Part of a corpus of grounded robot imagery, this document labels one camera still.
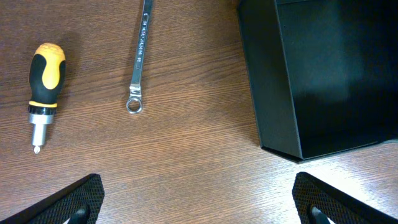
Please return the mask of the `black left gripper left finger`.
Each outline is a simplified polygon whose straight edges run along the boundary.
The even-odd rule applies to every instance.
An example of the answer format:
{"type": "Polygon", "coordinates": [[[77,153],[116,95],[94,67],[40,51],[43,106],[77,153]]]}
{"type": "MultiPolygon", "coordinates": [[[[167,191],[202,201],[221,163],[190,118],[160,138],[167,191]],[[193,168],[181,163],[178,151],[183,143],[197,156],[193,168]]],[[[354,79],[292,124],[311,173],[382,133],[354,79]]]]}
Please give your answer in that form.
{"type": "Polygon", "coordinates": [[[1,223],[95,224],[103,200],[101,176],[89,174],[1,223]]]}

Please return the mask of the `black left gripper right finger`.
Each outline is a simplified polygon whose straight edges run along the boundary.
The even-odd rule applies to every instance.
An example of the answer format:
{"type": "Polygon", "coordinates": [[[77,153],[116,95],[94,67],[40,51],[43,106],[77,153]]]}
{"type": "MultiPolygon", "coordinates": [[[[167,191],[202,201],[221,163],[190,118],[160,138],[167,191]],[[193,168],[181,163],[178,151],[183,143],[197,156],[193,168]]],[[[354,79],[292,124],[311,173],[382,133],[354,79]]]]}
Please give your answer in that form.
{"type": "Polygon", "coordinates": [[[306,172],[296,174],[292,196],[302,223],[397,223],[306,172]]]}

